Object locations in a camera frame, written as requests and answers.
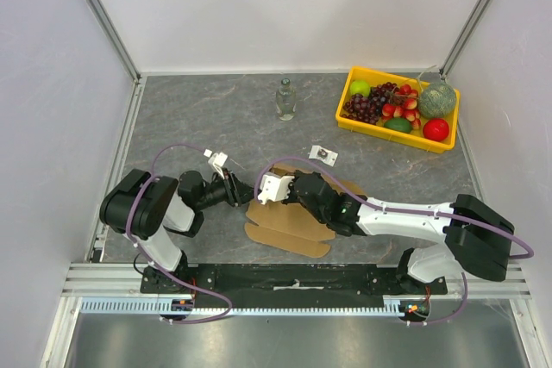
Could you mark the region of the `brown cardboard box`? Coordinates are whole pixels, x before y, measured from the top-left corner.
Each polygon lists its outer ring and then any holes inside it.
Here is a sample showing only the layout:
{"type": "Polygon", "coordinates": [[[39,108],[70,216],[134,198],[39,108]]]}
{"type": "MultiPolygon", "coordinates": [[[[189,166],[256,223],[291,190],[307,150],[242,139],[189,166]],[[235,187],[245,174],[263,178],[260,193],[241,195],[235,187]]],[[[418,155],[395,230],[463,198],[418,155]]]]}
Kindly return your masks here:
{"type": "Polygon", "coordinates": [[[319,223],[299,203],[252,201],[246,211],[245,232],[249,239],[309,258],[321,258],[330,251],[336,232],[319,223]]]}

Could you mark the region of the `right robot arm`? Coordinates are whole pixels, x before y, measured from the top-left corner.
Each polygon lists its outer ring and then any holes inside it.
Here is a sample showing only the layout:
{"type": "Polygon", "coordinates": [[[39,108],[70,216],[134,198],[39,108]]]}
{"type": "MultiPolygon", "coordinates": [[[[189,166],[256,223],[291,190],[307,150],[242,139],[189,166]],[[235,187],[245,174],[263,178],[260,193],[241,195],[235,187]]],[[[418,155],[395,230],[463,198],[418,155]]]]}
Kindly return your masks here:
{"type": "Polygon", "coordinates": [[[343,236],[395,235],[426,240],[404,253],[395,283],[415,293],[441,275],[466,271],[492,282],[505,280],[513,225],[480,199],[460,194],[453,203],[389,203],[337,192],[319,173],[282,178],[276,201],[298,203],[319,223],[343,236]]]}

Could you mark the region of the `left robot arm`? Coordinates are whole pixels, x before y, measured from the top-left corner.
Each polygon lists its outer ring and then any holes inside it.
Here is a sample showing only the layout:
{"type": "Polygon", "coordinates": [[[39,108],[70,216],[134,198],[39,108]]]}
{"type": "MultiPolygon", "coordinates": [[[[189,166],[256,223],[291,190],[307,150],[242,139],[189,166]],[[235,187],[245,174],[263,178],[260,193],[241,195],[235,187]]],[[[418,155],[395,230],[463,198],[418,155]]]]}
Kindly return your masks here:
{"type": "Polygon", "coordinates": [[[134,169],[103,200],[100,221],[124,235],[160,271],[160,284],[179,293],[189,283],[185,253],[169,234],[193,238],[204,223],[204,210],[219,203],[240,207],[254,198],[254,188],[224,168],[207,181],[198,171],[180,178],[153,176],[134,169]]]}

